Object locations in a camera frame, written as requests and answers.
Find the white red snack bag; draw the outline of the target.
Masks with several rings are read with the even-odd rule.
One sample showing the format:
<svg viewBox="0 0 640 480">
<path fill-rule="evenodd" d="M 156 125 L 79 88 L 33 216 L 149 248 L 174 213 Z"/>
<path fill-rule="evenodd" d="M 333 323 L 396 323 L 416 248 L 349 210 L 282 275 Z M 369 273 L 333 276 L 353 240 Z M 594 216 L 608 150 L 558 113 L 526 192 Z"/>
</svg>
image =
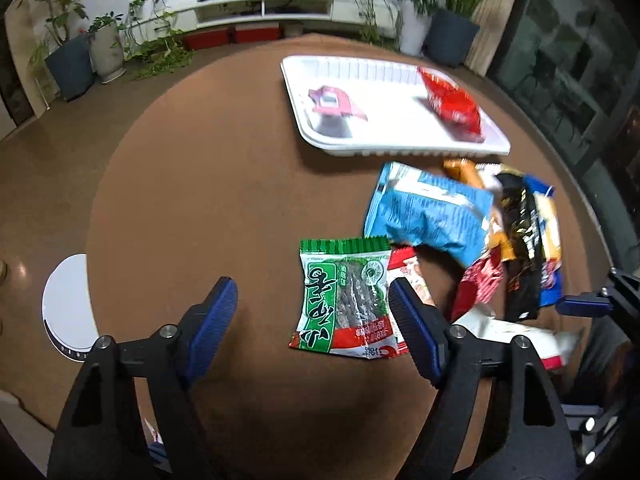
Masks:
<svg viewBox="0 0 640 480">
<path fill-rule="evenodd" d="M 572 357 L 578 333 L 554 332 L 548 328 L 499 320 L 487 304 L 476 304 L 454 321 L 476 338 L 508 344 L 514 337 L 526 337 L 535 348 L 546 370 L 560 370 Z"/>
</svg>

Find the dark red foil packet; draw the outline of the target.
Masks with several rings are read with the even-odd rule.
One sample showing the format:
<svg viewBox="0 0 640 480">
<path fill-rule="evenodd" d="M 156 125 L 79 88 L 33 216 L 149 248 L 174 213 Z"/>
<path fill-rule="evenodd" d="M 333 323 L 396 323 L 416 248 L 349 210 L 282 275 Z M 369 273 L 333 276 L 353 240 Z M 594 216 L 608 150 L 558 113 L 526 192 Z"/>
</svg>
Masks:
<svg viewBox="0 0 640 480">
<path fill-rule="evenodd" d="M 503 280 L 501 249 L 492 248 L 469 266 L 458 284 L 449 321 L 456 322 L 476 304 L 488 304 Z"/>
</svg>

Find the blue yellow snack bag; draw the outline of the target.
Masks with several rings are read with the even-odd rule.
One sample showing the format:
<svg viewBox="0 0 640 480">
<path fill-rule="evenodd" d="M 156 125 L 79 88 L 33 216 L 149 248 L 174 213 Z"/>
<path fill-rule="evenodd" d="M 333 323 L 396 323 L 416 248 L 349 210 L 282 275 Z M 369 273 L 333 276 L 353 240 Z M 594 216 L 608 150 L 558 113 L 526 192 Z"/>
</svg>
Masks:
<svg viewBox="0 0 640 480">
<path fill-rule="evenodd" d="M 524 182 L 534 196 L 544 253 L 539 305 L 549 307 L 563 296 L 562 246 L 558 212 L 554 200 L 555 188 L 531 174 L 524 176 Z"/>
</svg>

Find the strawberry candy packet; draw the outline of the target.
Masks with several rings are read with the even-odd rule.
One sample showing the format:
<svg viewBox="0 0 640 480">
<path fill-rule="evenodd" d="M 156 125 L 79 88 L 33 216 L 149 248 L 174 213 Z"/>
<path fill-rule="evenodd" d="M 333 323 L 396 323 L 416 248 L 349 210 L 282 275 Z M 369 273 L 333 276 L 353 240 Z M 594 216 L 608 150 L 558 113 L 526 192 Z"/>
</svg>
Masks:
<svg viewBox="0 0 640 480">
<path fill-rule="evenodd" d="M 396 278 L 405 278 L 424 304 L 434 306 L 433 297 L 421 271 L 418 255 L 412 247 L 392 249 L 386 272 L 387 285 L 392 284 Z"/>
</svg>

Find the green seaweed snack packet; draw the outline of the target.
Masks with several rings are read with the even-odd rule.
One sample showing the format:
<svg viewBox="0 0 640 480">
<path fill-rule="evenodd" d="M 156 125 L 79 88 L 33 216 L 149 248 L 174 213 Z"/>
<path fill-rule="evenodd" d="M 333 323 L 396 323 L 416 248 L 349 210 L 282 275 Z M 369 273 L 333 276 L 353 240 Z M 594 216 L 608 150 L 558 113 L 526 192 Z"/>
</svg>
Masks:
<svg viewBox="0 0 640 480">
<path fill-rule="evenodd" d="M 391 255 L 384 236 L 302 240 L 302 313 L 288 346 L 365 360 L 398 356 L 387 300 Z"/>
</svg>

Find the red chip bag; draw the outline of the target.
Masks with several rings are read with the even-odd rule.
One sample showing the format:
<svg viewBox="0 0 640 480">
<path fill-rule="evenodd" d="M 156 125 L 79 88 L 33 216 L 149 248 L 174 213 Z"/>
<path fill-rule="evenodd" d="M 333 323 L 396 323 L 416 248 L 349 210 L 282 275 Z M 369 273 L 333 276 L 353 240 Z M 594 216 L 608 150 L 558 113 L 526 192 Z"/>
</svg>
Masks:
<svg viewBox="0 0 640 480">
<path fill-rule="evenodd" d="M 426 91 L 423 102 L 450 134 L 460 141 L 482 143 L 482 120 L 475 101 L 456 84 L 425 67 L 419 67 L 418 73 Z"/>
</svg>

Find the pink snack packet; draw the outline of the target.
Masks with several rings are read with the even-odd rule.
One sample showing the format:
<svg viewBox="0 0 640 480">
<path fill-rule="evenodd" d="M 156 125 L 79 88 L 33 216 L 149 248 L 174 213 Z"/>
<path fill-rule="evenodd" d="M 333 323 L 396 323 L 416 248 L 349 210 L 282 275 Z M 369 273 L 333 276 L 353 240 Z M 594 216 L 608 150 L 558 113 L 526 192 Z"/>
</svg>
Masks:
<svg viewBox="0 0 640 480">
<path fill-rule="evenodd" d="M 320 115 L 332 117 L 356 117 L 367 120 L 367 115 L 352 108 L 348 94 L 335 87 L 322 86 L 308 91 L 309 99 L 314 103 L 312 110 Z"/>
</svg>

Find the black snack bag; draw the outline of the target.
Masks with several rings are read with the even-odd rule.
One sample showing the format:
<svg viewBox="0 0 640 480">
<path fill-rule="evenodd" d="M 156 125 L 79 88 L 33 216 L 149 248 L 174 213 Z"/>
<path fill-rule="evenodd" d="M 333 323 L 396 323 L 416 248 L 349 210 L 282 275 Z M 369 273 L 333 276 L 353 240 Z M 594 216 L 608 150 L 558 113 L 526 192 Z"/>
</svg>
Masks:
<svg viewBox="0 0 640 480">
<path fill-rule="evenodd" d="M 514 258 L 506 262 L 506 306 L 508 322 L 534 320 L 540 308 L 544 254 L 534 194 L 521 176 L 498 174 L 502 187 L 502 220 Z"/>
</svg>

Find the white round stool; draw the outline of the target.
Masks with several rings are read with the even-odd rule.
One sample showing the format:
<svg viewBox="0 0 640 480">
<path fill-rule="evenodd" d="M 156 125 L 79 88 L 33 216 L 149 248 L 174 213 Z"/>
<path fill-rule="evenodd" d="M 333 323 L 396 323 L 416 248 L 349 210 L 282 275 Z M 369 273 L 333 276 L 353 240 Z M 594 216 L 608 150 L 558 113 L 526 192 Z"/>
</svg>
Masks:
<svg viewBox="0 0 640 480">
<path fill-rule="evenodd" d="M 99 338 L 91 307 L 87 255 L 71 255 L 51 272 L 41 298 L 44 330 L 53 347 L 75 362 L 84 362 Z"/>
</svg>

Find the orange snack bar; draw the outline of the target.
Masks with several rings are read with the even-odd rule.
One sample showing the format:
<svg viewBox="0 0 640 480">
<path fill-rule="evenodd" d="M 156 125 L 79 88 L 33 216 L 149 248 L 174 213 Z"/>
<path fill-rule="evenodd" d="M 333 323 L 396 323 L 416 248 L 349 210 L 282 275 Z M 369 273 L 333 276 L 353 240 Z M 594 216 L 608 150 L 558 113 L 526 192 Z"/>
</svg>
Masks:
<svg viewBox="0 0 640 480">
<path fill-rule="evenodd" d="M 480 177 L 475 169 L 476 165 L 476 162 L 467 158 L 450 158 L 442 164 L 447 176 L 465 187 L 464 194 L 468 196 L 470 207 L 480 219 L 480 227 L 485 237 L 483 252 L 499 247 L 502 262 L 513 261 L 515 250 L 508 234 L 508 228 L 502 218 L 501 200 L 498 205 L 494 204 L 494 196 L 485 190 L 480 183 Z"/>
</svg>

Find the light blue snack bag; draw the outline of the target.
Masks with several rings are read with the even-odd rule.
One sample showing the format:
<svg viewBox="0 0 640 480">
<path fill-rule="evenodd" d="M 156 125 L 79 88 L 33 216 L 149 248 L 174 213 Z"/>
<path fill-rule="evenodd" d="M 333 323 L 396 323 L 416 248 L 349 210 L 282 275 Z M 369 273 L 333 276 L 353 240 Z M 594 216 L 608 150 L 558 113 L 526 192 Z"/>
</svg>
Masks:
<svg viewBox="0 0 640 480">
<path fill-rule="evenodd" d="M 388 162 L 378 176 L 364 218 L 363 235 L 446 252 L 462 268 L 485 248 L 480 219 L 458 181 Z"/>
</svg>

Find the white plastic tray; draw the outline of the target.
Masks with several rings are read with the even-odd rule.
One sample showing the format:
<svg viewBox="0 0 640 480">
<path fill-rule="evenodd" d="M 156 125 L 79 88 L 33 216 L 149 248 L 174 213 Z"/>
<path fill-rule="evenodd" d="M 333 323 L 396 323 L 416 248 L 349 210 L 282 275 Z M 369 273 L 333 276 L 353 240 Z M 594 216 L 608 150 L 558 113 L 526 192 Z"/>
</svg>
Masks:
<svg viewBox="0 0 640 480">
<path fill-rule="evenodd" d="M 281 72 L 300 136 L 334 156 L 444 155 L 503 156 L 511 143 L 484 110 L 482 143 L 464 142 L 426 106 L 426 91 L 418 66 L 349 58 L 348 56 L 290 55 Z M 322 86 L 345 91 L 356 117 L 315 113 L 308 91 Z"/>
</svg>

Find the potted plant white pot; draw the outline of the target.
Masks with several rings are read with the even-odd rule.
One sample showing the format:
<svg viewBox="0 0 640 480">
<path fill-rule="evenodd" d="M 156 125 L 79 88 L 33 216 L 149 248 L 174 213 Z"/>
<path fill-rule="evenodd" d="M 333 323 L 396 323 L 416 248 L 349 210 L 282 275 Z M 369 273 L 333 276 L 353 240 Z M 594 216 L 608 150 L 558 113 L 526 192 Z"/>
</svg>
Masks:
<svg viewBox="0 0 640 480">
<path fill-rule="evenodd" d="M 126 73 L 126 59 L 145 42 L 143 22 L 152 18 L 164 0 L 128 0 L 125 13 L 108 11 L 93 19 L 88 29 L 92 68 L 101 84 Z"/>
</svg>

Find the red storage box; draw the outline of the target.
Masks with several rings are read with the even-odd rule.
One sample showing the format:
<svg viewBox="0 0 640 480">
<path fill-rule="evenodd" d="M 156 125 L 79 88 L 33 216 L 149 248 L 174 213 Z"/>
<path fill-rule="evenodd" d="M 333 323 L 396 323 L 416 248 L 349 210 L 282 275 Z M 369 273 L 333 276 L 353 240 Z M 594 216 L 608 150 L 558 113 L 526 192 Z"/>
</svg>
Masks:
<svg viewBox="0 0 640 480">
<path fill-rule="evenodd" d="M 281 27 L 277 22 L 256 22 L 234 26 L 234 40 L 237 44 L 276 41 L 281 36 Z"/>
<path fill-rule="evenodd" d="M 217 28 L 189 32 L 182 37 L 182 42 L 187 49 L 197 51 L 231 44 L 231 38 L 228 28 Z"/>
</svg>

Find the white tv console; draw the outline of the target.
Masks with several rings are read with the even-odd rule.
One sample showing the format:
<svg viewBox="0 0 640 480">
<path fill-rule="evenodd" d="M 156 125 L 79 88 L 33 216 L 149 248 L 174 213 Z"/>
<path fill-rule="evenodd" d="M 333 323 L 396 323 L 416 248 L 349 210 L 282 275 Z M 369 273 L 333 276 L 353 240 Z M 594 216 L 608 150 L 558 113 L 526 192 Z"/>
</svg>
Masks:
<svg viewBox="0 0 640 480">
<path fill-rule="evenodd" d="M 254 23 L 320 23 L 356 29 L 367 24 L 356 0 L 196 0 L 145 11 L 149 15 L 131 26 L 139 41 L 163 37 L 171 30 L 188 34 Z"/>
</svg>

